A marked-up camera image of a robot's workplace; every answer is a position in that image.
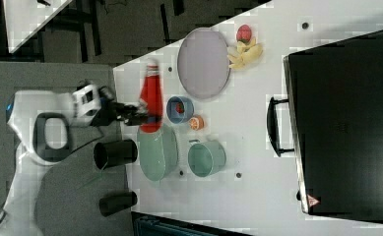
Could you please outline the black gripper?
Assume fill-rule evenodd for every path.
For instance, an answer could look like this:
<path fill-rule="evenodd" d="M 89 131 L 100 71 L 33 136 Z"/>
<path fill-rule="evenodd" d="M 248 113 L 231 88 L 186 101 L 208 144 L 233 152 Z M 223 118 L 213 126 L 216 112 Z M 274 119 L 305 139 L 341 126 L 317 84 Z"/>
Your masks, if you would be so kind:
<path fill-rule="evenodd" d="M 98 89 L 101 108 L 94 116 L 91 125 L 93 127 L 109 126 L 114 121 L 123 121 L 122 113 L 146 113 L 147 108 L 143 104 L 133 105 L 117 103 L 114 101 L 112 90 L 103 86 Z M 161 121 L 160 116 L 133 117 L 124 121 L 126 126 L 155 125 Z"/>

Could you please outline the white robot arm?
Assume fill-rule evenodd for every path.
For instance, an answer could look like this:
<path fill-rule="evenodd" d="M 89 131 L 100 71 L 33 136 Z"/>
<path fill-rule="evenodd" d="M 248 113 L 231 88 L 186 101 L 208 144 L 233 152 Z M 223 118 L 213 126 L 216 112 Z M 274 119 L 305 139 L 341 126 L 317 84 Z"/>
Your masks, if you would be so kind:
<path fill-rule="evenodd" d="M 150 104 L 114 100 L 108 87 L 85 84 L 74 92 L 24 89 L 6 107 L 6 124 L 19 140 L 16 169 L 0 214 L 0 236 L 43 236 L 34 209 L 42 179 L 77 149 L 73 127 L 107 126 L 114 121 L 139 126 L 157 121 Z"/>

